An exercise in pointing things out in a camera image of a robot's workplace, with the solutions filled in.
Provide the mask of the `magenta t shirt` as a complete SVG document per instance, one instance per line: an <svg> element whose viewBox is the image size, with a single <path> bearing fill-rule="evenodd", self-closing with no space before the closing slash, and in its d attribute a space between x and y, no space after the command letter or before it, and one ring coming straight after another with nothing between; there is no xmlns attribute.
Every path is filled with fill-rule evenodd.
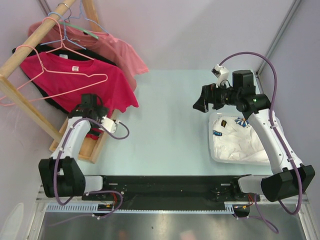
<svg viewBox="0 0 320 240"><path fill-rule="evenodd" d="M138 100L123 71L98 59L85 61L41 52L27 57L22 71L67 112L81 102L83 94L96 94L110 111L137 108Z"/></svg>

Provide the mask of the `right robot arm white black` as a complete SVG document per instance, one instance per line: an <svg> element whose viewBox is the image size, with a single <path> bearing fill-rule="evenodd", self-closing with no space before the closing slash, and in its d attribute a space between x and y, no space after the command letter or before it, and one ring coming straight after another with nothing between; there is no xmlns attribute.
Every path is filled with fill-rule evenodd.
<svg viewBox="0 0 320 240"><path fill-rule="evenodd" d="M235 106L257 133L272 171L268 177L238 177L237 184L230 188L231 196L242 201L249 193L256 193L270 202L301 196L315 177L315 170L312 165L304 165L290 147L271 110L270 100L265 94L256 93L254 74L250 70L234 71L232 86L227 87L229 71L226 68L218 65L212 73L217 82L202 86L200 97L192 107L207 113L210 104L214 110L225 105Z"/></svg>

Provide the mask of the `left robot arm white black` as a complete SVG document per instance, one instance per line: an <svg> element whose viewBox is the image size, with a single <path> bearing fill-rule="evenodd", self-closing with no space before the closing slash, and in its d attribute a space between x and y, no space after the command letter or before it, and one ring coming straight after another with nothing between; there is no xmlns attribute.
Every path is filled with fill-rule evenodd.
<svg viewBox="0 0 320 240"><path fill-rule="evenodd" d="M110 196L111 188L99 175L85 176L77 164L87 134L98 137L99 124L108 109L96 94L82 94L81 102L69 113L67 129L50 158L38 164L44 193L48 198L79 197L87 192L100 200Z"/></svg>

